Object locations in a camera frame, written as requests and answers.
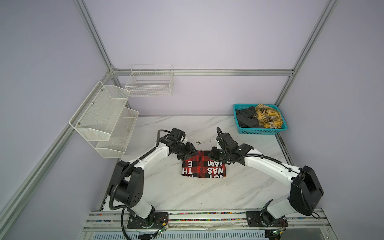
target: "black mounting plate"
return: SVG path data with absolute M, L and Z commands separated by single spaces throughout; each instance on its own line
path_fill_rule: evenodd
M 152 226 L 150 226 L 148 229 L 156 228 L 159 229 L 163 226 L 163 223 L 168 223 L 168 213 L 167 212 L 155 212 L 155 217 Z M 129 229 L 144 229 L 140 223 L 135 217 L 131 217 L 129 215 L 128 225 L 127 228 Z
M 248 226 L 249 227 L 265 227 L 261 223 L 262 219 L 260 217 L 260 213 L 261 213 L 261 211 L 248 211 L 248 212 L 245 212 L 245 214 L 247 215 L 247 221 L 248 221 Z M 285 226 L 288 226 L 288 222 L 287 222 L 287 219 L 286 219 L 285 216 L 282 216 L 279 219 L 284 221 Z M 284 226 L 284 224 L 281 221 L 278 221 L 275 224 L 273 224 L 271 227 L 283 227 L 283 226 Z

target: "white wall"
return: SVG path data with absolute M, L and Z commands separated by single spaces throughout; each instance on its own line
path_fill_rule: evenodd
M 382 239 L 384 2 L 340 0 L 280 109 L 339 240 Z
M 120 76 L 122 86 L 128 76 Z M 131 97 L 142 115 L 233 114 L 235 103 L 275 104 L 286 76 L 175 76 L 172 96 Z
M 1 1 L 0 32 L 2 211 L 106 68 L 73 0 Z M 104 175 L 99 178 L 97 174 L 103 168 L 102 174 L 106 174 L 110 162 L 102 162 L 86 141 L 74 140 L 66 150 L 70 153 L 58 159 L 8 239 L 53 239 L 44 236 L 52 229 L 60 230 L 55 234 L 61 236 L 75 229 L 72 236 L 78 237 L 81 226 L 74 223 L 94 210 L 95 197 L 100 198 L 103 191 L 90 186 L 90 181 L 105 184 Z M 84 164 L 94 172 L 80 171 Z M 71 205 L 77 212 L 71 211 Z M 47 221 L 50 228 L 43 231 Z M 31 225 L 36 230 L 26 232 Z
M 116 68 L 292 69 L 326 0 L 87 0 Z

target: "marble tabletop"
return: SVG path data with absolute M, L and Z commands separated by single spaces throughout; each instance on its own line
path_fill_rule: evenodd
M 220 127 L 239 145 L 247 143 L 286 163 L 274 135 L 238 134 L 234 116 L 138 117 L 121 160 L 137 158 L 155 144 L 159 129 L 173 127 L 184 131 L 197 150 L 216 146 L 216 127 Z M 240 163 L 226 168 L 227 175 L 221 179 L 185 177 L 181 175 L 182 162 L 172 154 L 145 171 L 143 196 L 156 210 L 219 210 L 262 208 L 270 199 L 289 193 L 282 183 L 257 169 Z

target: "red and black plaid shirt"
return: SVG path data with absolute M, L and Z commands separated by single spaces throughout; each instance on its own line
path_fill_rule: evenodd
M 198 155 L 183 161 L 181 175 L 199 178 L 223 178 L 227 174 L 225 164 L 212 161 L 209 151 L 199 151 Z

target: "white mesh shelf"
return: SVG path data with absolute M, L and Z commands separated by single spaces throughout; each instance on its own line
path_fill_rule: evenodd
M 131 65 L 125 88 L 131 97 L 171 96 L 174 76 L 172 65 Z
M 82 112 L 84 108 L 80 107 L 70 120 L 70 125 L 103 158 L 120 158 L 127 149 L 139 115 L 125 107 L 128 97 L 128 90 L 99 82 L 82 104 L 86 110 Z
M 123 108 L 110 140 L 100 141 L 95 147 L 104 158 L 119 158 L 124 155 L 138 115 L 138 111 Z
M 77 123 L 74 123 L 75 130 L 87 141 L 108 141 L 128 97 L 128 90 L 102 86 Z

